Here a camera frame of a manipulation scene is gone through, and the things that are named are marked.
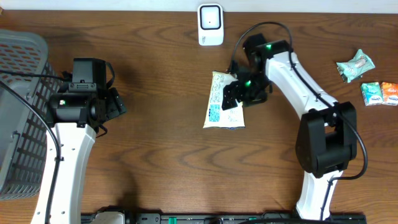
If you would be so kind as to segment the yellow snack bag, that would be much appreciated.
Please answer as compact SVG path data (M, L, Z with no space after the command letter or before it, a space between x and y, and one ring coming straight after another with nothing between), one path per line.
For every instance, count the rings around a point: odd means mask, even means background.
M222 109L223 88L236 79L222 72L213 71L211 90L209 94L208 106L206 111L203 129L206 128L223 128L237 129L245 128L243 104L238 103L237 107L228 110Z

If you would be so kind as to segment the orange tissue pack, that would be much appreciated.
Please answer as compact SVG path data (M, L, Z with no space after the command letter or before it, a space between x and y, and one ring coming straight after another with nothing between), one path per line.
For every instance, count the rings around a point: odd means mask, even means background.
M398 105L398 89L396 83L382 82L381 91L382 91L383 105L391 105L391 106Z

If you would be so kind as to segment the teal wet wipes pack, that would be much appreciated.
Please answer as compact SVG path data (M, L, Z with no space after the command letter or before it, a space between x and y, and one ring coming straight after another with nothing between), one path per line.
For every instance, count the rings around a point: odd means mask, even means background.
M357 51L355 56L348 62L337 62L337 71L345 83L351 83L355 79L359 79L363 74L376 66L371 58L361 49Z

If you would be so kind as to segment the small green tissue pack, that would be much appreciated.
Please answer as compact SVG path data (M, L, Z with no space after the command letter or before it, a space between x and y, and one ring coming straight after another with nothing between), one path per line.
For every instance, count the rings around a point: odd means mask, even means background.
M378 82L362 83L361 93L366 106L380 105L383 102L382 92Z

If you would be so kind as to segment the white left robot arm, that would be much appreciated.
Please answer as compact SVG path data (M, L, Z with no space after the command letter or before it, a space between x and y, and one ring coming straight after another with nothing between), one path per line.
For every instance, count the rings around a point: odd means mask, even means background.
M47 101L47 153L32 223L81 222L90 152L105 122L127 111L114 78L109 62L75 58L70 78Z

